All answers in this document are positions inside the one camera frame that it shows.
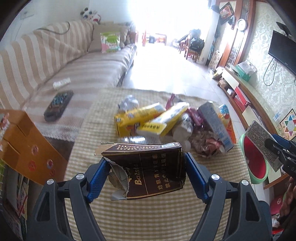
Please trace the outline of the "person right hand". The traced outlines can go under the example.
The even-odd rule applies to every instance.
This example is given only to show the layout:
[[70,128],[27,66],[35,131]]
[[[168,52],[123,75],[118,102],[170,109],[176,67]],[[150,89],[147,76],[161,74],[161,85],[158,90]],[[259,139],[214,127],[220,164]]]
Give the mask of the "person right hand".
[[295,189],[295,180],[294,178],[290,177],[289,186],[285,194],[285,199],[280,208],[280,217],[287,216],[289,214],[290,206],[292,204],[292,201],[295,199]]

